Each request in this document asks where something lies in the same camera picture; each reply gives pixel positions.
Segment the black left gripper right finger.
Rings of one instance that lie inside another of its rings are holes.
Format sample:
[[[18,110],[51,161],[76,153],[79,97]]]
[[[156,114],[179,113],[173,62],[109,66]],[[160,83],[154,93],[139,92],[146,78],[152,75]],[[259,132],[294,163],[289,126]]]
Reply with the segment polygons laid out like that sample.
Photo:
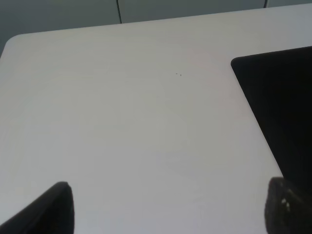
[[[310,234],[312,196],[282,177],[273,177],[268,184],[264,218],[269,234]]]

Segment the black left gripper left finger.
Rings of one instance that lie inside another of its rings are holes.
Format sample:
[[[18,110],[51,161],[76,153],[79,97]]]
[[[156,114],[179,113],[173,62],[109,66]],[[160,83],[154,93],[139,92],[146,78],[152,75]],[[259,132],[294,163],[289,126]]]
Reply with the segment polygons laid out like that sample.
[[[0,226],[2,234],[73,234],[74,200],[70,185],[58,182]]]

